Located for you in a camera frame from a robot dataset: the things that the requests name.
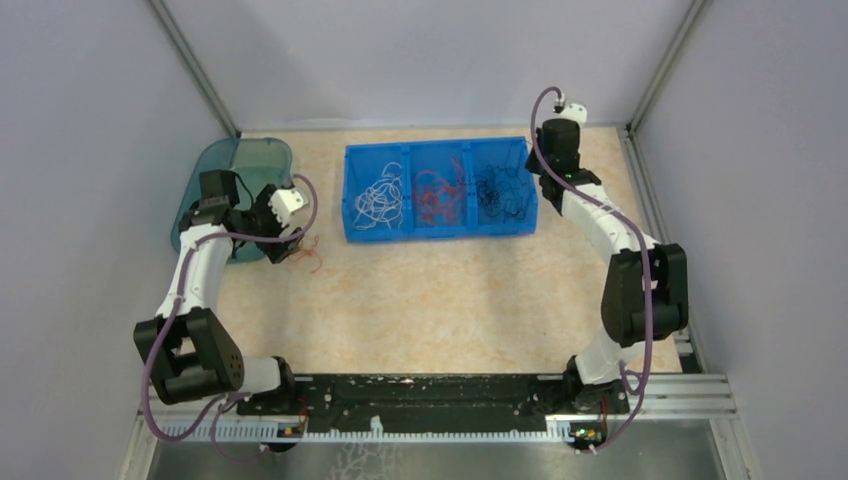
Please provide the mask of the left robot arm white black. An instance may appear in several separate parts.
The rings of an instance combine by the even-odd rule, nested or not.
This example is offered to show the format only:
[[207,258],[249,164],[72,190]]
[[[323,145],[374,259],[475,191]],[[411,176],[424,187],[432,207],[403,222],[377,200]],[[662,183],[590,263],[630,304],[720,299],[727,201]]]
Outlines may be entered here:
[[253,243],[273,264],[295,253],[307,228],[293,217],[317,208],[314,186],[295,174],[267,184],[247,208],[239,206],[233,170],[199,176],[200,196],[178,222],[179,258],[168,293],[154,317],[133,331],[144,362],[143,390],[166,405],[219,394],[259,394],[277,414],[292,411],[300,388],[278,356],[247,358],[216,315],[226,265],[241,244]]

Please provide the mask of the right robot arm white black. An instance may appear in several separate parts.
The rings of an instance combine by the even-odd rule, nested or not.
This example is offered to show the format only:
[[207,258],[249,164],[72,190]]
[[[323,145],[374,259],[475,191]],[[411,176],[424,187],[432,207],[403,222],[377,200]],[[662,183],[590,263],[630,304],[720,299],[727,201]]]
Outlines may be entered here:
[[590,412],[625,399],[622,365],[650,357],[648,345],[684,329],[689,298],[684,249],[662,244],[617,217],[601,180],[580,165],[580,133],[573,120],[544,121],[525,167],[538,175],[544,198],[582,229],[607,266],[601,327],[564,372],[565,403]]

